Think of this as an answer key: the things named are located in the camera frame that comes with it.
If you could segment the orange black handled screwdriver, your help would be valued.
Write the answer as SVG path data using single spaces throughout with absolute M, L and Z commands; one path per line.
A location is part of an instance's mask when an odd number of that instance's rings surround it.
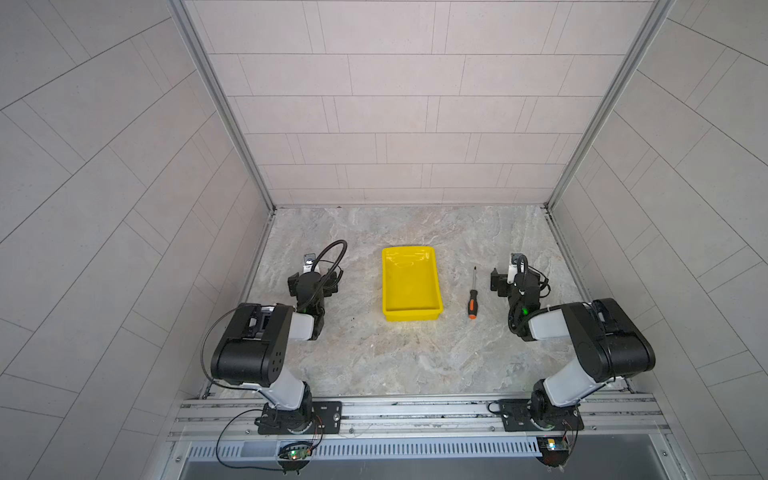
M 472 273 L 473 273 L 472 285 L 469 291 L 469 300 L 467 304 L 467 316 L 469 319 L 474 320 L 477 318 L 478 310 L 479 310 L 478 290 L 477 290 L 477 267 L 473 268 Z

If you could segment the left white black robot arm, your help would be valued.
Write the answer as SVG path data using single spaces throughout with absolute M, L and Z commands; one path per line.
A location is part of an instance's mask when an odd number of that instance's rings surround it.
M 266 400 L 255 420 L 260 435 L 337 434 L 342 404 L 316 401 L 307 382 L 286 367 L 291 341 L 315 341 L 325 317 L 325 299 L 338 292 L 340 261 L 304 256 L 303 270 L 287 280 L 297 306 L 242 303 L 206 363 L 223 388 L 256 391 Z

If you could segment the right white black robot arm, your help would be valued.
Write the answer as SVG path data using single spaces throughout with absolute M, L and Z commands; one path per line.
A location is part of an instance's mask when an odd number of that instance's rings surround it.
M 525 342 L 569 338 L 575 357 L 538 380 L 528 400 L 502 399 L 489 412 L 507 432 L 583 429 L 579 404 L 605 385 L 650 371 L 652 346 L 613 298 L 543 307 L 548 278 L 522 253 L 510 255 L 508 272 L 494 269 L 490 290 L 508 300 L 508 328 Z

